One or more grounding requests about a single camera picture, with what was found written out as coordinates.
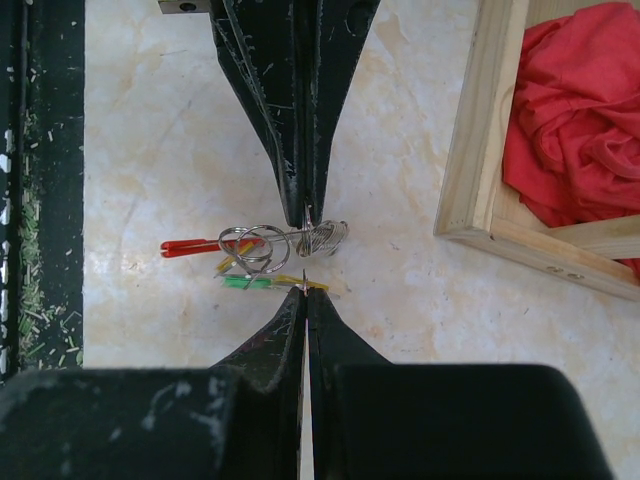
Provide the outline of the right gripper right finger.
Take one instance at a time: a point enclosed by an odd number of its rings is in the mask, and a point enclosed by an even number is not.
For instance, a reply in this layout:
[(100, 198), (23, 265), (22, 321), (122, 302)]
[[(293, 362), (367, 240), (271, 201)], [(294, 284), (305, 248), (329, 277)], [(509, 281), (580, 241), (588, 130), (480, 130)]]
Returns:
[(308, 295), (318, 479), (609, 479), (582, 400), (541, 364), (395, 364)]

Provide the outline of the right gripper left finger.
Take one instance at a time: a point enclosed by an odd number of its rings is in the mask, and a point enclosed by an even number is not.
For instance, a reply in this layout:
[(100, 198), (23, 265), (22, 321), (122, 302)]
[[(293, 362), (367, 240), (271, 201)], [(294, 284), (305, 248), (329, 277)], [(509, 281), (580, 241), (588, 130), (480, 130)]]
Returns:
[(296, 479), (305, 315), (209, 368), (25, 372), (1, 391), (5, 479)]

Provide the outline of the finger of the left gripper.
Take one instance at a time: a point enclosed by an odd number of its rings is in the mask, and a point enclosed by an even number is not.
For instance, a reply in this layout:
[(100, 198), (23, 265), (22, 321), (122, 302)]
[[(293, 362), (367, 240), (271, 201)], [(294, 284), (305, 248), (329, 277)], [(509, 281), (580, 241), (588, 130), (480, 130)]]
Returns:
[(331, 148), (377, 1), (312, 1), (305, 85), (304, 205), (322, 221)]

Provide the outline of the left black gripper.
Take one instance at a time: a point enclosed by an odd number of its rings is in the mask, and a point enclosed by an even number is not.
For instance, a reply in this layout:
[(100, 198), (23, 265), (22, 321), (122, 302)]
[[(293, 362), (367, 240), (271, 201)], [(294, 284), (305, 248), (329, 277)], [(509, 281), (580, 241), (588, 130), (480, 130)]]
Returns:
[(302, 120), (292, 1), (158, 0), (165, 15), (210, 11), (218, 62), (271, 162), (286, 222), (303, 219)]

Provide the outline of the green tagged key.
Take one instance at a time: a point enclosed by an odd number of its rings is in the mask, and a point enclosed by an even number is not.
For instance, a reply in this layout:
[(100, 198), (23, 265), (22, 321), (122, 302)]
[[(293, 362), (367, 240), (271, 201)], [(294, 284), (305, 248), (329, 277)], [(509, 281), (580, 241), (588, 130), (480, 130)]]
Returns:
[(240, 290), (267, 289), (273, 286), (273, 280), (267, 277), (253, 278), (246, 275), (224, 275), (222, 286)]

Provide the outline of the yellow tagged key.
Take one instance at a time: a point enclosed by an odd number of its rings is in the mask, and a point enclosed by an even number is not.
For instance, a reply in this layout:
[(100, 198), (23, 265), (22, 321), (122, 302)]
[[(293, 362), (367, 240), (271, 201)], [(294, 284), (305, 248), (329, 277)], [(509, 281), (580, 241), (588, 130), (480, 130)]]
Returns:
[(311, 289), (322, 290), (333, 299), (340, 299), (340, 295), (332, 290), (328, 285), (311, 281), (306, 272), (301, 277), (278, 274), (271, 279), (272, 287), (296, 287), (304, 293), (309, 293)]
[[(249, 252), (251, 252), (255, 247), (257, 246), (257, 243), (254, 241), (247, 241), (245, 242), (238, 250), (239, 254), (248, 254)], [(233, 256), (228, 256), (226, 257), (222, 262), (220, 262), (217, 266), (216, 266), (216, 277), (221, 276), (227, 272), (229, 272), (231, 269), (233, 269), (235, 266), (237, 265), (237, 260), (233, 257)]]

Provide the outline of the red handled metal key organizer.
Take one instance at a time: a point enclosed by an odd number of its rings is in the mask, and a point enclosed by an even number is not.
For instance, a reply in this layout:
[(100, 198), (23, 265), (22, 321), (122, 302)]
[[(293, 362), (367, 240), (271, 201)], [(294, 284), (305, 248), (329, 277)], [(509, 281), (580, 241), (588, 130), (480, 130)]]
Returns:
[(300, 230), (281, 232), (266, 226), (233, 227), (227, 233), (221, 233), (217, 239), (204, 238), (191, 240), (170, 240), (160, 245), (160, 254), (164, 258), (178, 258), (189, 255), (224, 252), (231, 258), (235, 256), (250, 258), (251, 253), (270, 258), (278, 245), (288, 246), (301, 258), (331, 256), (350, 233), (346, 221), (325, 220), (316, 226)]

